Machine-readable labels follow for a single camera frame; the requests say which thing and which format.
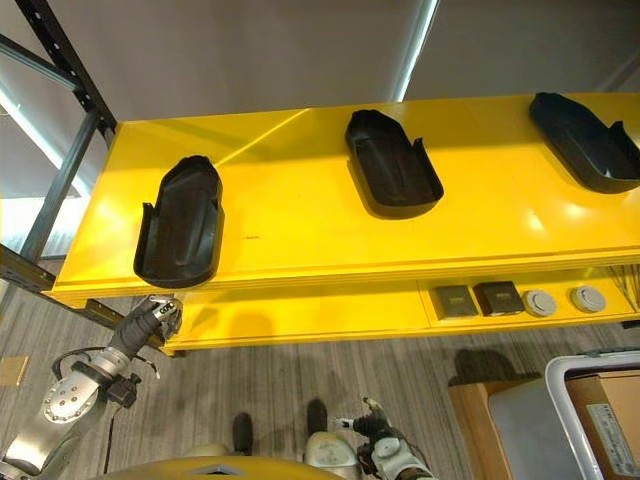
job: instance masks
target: yellow shelf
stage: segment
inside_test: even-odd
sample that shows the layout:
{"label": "yellow shelf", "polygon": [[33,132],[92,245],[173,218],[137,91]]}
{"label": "yellow shelf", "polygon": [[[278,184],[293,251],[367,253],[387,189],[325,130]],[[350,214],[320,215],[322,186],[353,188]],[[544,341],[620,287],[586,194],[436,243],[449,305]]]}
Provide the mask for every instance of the yellow shelf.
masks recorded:
{"label": "yellow shelf", "polygon": [[[502,317],[438,318],[431,289],[447,284],[513,280],[520,294],[542,289],[558,304],[546,318],[526,312]],[[569,291],[591,285],[607,306],[585,314],[569,299]],[[456,281],[395,281],[371,285],[316,285],[188,293],[183,325],[165,346],[177,350],[291,342],[393,338],[482,333],[637,318],[638,313],[604,269],[589,268],[509,276],[482,276]]]}
{"label": "yellow shelf", "polygon": [[[640,94],[572,98],[640,137]],[[120,124],[49,294],[82,307],[160,291],[133,273],[142,203],[155,202],[163,175],[193,154],[212,160],[224,188],[218,271],[190,290],[203,298],[637,263],[640,189],[605,195],[578,185],[529,120],[531,99],[366,106],[423,137],[442,180],[436,207],[406,220],[368,213],[349,173],[344,131],[363,106]]]}

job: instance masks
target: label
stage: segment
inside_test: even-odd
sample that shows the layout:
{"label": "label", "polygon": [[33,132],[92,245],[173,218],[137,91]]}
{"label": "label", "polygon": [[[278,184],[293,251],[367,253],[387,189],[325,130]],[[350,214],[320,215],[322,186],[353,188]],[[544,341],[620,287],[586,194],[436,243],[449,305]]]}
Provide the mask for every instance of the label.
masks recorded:
{"label": "label", "polygon": [[596,426],[613,471],[618,475],[640,477],[640,468],[633,461],[633,456],[611,406],[608,403],[595,403],[587,405],[587,410]]}

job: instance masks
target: cardboard box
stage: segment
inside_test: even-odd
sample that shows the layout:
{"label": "cardboard box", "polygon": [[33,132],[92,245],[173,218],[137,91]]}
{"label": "cardboard box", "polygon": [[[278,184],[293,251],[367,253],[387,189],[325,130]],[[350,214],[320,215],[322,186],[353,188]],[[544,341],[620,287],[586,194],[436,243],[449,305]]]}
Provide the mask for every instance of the cardboard box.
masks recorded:
{"label": "cardboard box", "polygon": [[589,374],[566,384],[603,476],[640,476],[640,370]]}
{"label": "cardboard box", "polygon": [[509,462],[489,412],[489,397],[527,380],[449,387],[449,398],[464,436],[475,480],[513,480]]}

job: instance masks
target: gray carpet floor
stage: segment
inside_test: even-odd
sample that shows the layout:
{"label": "gray carpet floor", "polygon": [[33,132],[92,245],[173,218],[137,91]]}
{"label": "gray carpet floor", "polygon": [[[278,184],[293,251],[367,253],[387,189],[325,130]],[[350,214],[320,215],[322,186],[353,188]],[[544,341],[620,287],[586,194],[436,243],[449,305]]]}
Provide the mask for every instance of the gray carpet floor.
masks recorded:
{"label": "gray carpet floor", "polygon": [[[109,302],[126,313],[133,299]],[[110,332],[29,293],[18,291],[0,323],[0,355],[29,355],[20,387],[0,387],[0,448],[35,412],[53,382],[51,361]],[[618,324],[487,335],[221,348],[167,358],[148,348],[161,378],[141,364],[138,401],[115,420],[109,470],[179,456],[210,442],[230,444],[240,411],[254,420],[256,454],[300,459],[305,406],[322,398],[330,415],[356,416],[369,395],[420,446],[442,480],[472,478],[447,386],[509,380],[542,372],[558,355],[640,344],[640,329]],[[102,473],[109,418],[89,432],[63,478]],[[347,435],[354,443],[356,437]]]}

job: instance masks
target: wire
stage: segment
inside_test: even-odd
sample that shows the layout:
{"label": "wire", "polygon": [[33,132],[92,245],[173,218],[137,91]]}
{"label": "wire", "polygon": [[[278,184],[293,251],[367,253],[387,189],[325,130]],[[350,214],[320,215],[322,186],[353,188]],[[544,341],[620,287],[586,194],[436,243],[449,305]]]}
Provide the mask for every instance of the wire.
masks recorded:
{"label": "wire", "polygon": [[[87,352],[95,352],[95,351],[104,350],[104,349],[105,347],[85,347],[85,348],[78,348],[76,350],[70,350],[67,353],[63,353],[53,361],[53,363],[51,364],[51,371],[55,375],[56,379],[62,380],[61,364],[65,358],[71,357],[73,355],[84,355],[87,357],[88,361],[91,361],[91,357]],[[160,371],[158,370],[158,367],[155,363],[153,363],[151,360],[147,360],[146,358],[141,357],[140,355],[136,355],[133,358],[146,363],[153,370],[153,373],[155,374],[156,378],[160,380]]]}
{"label": "wire", "polygon": [[103,475],[106,475],[109,472],[109,459],[111,458],[111,443],[113,440],[113,426],[116,421],[116,415],[118,414],[118,412],[120,412],[120,410],[122,410],[121,406],[118,407],[115,412],[113,412],[113,416],[111,417],[111,421],[109,422],[109,433],[107,434],[107,452],[104,457],[104,467],[102,471]]}
{"label": "wire", "polygon": [[87,352],[94,352],[94,351],[103,350],[103,349],[104,347],[85,347],[85,348],[78,348],[76,350],[71,350],[67,353],[63,353],[53,361],[53,363],[51,364],[51,371],[56,376],[56,379],[62,380],[62,369],[60,366],[60,364],[62,363],[62,360],[64,360],[67,357],[71,357],[72,355],[88,356]]}

